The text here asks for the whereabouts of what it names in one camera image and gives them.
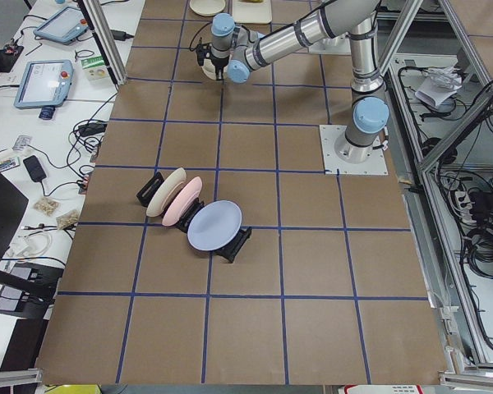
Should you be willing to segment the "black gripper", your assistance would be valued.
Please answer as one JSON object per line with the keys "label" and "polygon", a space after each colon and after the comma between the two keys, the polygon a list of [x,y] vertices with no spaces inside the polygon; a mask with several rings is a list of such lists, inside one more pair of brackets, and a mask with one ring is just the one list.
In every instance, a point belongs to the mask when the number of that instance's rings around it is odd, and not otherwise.
{"label": "black gripper", "polygon": [[216,80],[222,80],[224,69],[228,65],[228,51],[219,51],[217,48],[212,48],[210,50],[210,61],[214,66]]}

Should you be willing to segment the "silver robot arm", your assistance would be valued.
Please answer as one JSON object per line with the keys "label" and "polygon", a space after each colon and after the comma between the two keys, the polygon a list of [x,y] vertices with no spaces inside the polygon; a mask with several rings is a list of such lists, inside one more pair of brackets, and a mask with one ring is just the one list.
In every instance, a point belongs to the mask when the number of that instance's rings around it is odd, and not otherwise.
{"label": "silver robot arm", "polygon": [[210,61],[216,80],[241,84],[267,67],[323,39],[347,34],[352,59],[352,119],[334,149],[347,163],[363,163],[389,120],[385,84],[377,60],[377,1],[326,1],[302,18],[262,35],[237,24],[228,13],[212,20],[211,40],[196,45],[197,61]]}

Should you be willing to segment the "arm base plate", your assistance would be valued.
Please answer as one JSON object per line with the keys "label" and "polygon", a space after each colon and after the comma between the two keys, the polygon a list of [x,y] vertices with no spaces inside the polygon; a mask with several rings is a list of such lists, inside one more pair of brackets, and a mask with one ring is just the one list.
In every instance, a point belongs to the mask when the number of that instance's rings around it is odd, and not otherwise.
{"label": "arm base plate", "polygon": [[326,175],[388,176],[385,151],[376,136],[368,147],[356,147],[346,140],[345,125],[319,125]]}

